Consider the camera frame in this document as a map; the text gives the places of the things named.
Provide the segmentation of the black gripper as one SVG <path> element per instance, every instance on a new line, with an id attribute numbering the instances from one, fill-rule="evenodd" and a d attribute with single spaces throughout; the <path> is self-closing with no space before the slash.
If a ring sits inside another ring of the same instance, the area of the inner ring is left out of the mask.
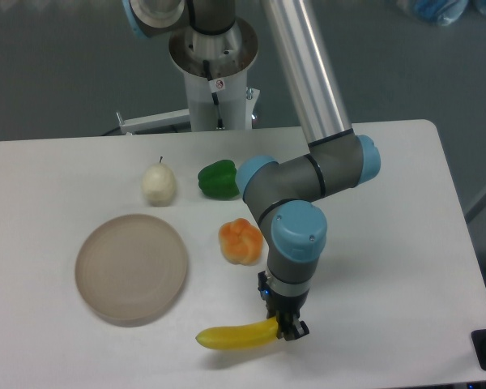
<path id="1" fill-rule="evenodd" d="M 258 291 L 266 306 L 266 318 L 277 321 L 278 339 L 298 340 L 309 334 L 305 322 L 299 320 L 309 283 L 287 284 L 267 271 L 261 271 L 258 273 Z"/>

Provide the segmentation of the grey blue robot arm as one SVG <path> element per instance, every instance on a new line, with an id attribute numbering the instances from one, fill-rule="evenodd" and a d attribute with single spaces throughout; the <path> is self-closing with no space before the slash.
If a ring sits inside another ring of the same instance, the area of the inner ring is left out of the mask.
<path id="1" fill-rule="evenodd" d="M 170 35 L 168 50 L 185 80 L 192 130 L 251 127 L 246 74 L 258 53 L 252 27 L 232 1 L 126 1 L 132 31 Z M 268 246 L 258 290 L 280 339 L 309 332 L 301 320 L 327 222 L 316 202 L 375 178 L 381 158 L 347 117 L 309 1 L 265 1 L 287 85 L 308 152 L 279 163 L 256 156 L 237 170 L 236 183 Z"/>

